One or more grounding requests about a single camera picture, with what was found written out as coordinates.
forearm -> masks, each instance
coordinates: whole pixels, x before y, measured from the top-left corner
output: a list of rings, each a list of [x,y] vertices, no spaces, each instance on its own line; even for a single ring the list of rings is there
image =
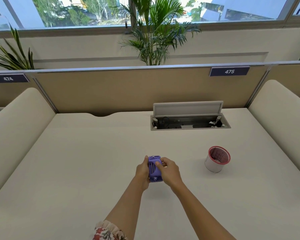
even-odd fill
[[[173,187],[199,240],[235,240],[185,186]]]
[[[134,177],[105,218],[122,230],[129,240],[133,240],[136,232],[142,193],[142,184],[138,178]]]

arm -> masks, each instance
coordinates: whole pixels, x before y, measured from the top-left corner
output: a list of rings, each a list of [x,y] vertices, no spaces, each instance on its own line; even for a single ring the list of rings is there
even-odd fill
[[[129,240],[136,233],[141,196],[149,186],[148,156],[136,167],[136,175],[105,220],[122,230]]]
[[[162,179],[179,198],[199,240],[236,240],[183,183],[176,163],[166,157],[162,157],[161,161],[162,165],[156,162],[156,166],[161,171]]]

open lid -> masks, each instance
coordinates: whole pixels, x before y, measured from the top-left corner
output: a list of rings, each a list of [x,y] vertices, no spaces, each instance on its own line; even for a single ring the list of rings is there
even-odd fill
[[[223,101],[154,103],[154,117],[193,117],[219,115]]]

purple plastic case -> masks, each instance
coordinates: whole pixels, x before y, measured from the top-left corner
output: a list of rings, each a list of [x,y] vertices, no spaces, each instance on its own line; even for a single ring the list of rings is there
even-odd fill
[[[155,165],[155,162],[160,162],[162,164],[160,158],[160,156],[150,156],[148,159],[150,182],[162,181],[161,172]]]

cubicle partition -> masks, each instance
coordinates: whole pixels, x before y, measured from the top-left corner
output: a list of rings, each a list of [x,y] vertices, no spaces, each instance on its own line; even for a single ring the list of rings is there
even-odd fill
[[[212,68],[221,69],[212,76]],[[248,107],[270,79],[300,97],[300,61],[0,71],[16,73],[29,82],[0,83],[0,107],[28,87],[37,88],[58,113],[98,116],[150,111],[158,102],[221,100],[224,108]]]

